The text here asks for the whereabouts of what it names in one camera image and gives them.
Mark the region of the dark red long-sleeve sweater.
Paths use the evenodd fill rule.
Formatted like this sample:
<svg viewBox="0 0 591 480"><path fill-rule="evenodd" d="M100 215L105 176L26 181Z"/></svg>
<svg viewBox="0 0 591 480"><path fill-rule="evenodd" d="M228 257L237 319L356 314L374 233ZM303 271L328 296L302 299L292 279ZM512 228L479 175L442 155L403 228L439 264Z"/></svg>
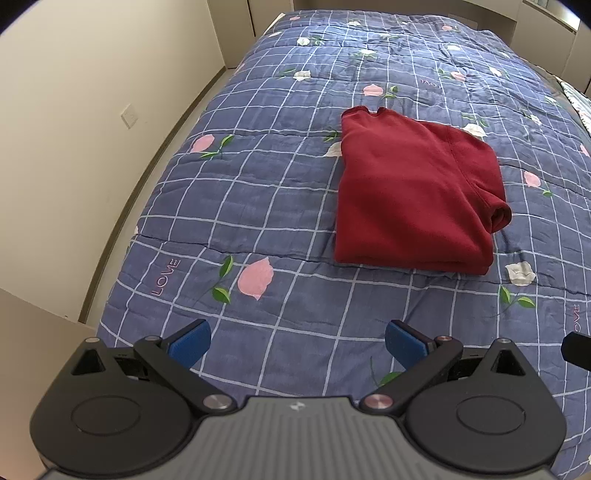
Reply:
<svg viewBox="0 0 591 480"><path fill-rule="evenodd" d="M381 107L342 113L335 261L484 275L512 220L499 162L452 126Z"/></svg>

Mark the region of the light blue striped cloth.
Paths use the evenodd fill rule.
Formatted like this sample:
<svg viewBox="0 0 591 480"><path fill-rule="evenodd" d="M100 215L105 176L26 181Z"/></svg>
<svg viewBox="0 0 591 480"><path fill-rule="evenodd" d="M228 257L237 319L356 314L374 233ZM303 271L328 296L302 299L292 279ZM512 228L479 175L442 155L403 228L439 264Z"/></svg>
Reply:
<svg viewBox="0 0 591 480"><path fill-rule="evenodd" d="M565 96L579 115L582 124L587 130L588 134L591 135L591 101L585 95L581 94L576 88L570 85L568 82L557 78L559 84Z"/></svg>

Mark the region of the beige window bench cabinet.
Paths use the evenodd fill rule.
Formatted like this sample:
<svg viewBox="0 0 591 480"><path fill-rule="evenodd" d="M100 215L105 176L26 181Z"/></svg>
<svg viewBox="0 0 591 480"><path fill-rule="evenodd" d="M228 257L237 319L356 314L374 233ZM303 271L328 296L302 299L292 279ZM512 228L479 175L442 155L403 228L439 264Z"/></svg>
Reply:
<svg viewBox="0 0 591 480"><path fill-rule="evenodd" d="M560 1L474 1L496 14L490 29L522 58L582 88L590 79L590 27Z"/></svg>

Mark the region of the beige left wardrobe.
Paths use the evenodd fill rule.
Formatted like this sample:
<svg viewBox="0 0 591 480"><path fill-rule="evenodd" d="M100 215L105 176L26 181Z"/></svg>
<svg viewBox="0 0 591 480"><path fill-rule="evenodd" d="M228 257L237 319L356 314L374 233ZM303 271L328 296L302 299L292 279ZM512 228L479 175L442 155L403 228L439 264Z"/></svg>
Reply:
<svg viewBox="0 0 591 480"><path fill-rule="evenodd" d="M277 16L294 10L290 0L208 0L224 65L235 69Z"/></svg>

